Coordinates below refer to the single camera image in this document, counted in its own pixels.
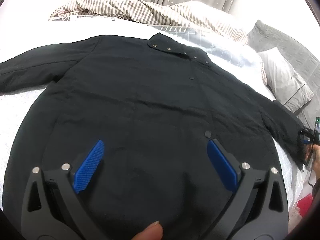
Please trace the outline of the person's left hand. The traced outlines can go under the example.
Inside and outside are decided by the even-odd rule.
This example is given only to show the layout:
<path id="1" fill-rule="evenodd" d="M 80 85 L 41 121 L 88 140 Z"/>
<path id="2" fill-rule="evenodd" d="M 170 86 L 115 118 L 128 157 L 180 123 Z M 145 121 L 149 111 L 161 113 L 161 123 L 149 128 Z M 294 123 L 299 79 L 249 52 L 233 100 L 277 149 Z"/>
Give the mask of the person's left hand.
<path id="1" fill-rule="evenodd" d="M 153 222 L 142 232 L 133 237 L 132 240 L 161 240 L 163 237 L 163 228 L 159 221 Z"/>

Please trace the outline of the person's right hand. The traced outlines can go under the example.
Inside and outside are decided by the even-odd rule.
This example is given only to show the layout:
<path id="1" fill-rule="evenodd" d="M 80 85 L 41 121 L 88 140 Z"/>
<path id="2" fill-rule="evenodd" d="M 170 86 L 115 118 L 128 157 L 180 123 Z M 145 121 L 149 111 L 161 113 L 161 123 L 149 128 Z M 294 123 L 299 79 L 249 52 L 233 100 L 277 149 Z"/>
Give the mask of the person's right hand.
<path id="1" fill-rule="evenodd" d="M 312 153 L 313 166 L 312 169 L 315 173 L 316 180 L 320 177 L 320 146 L 319 145 L 308 145 L 306 148 L 306 158 Z"/>

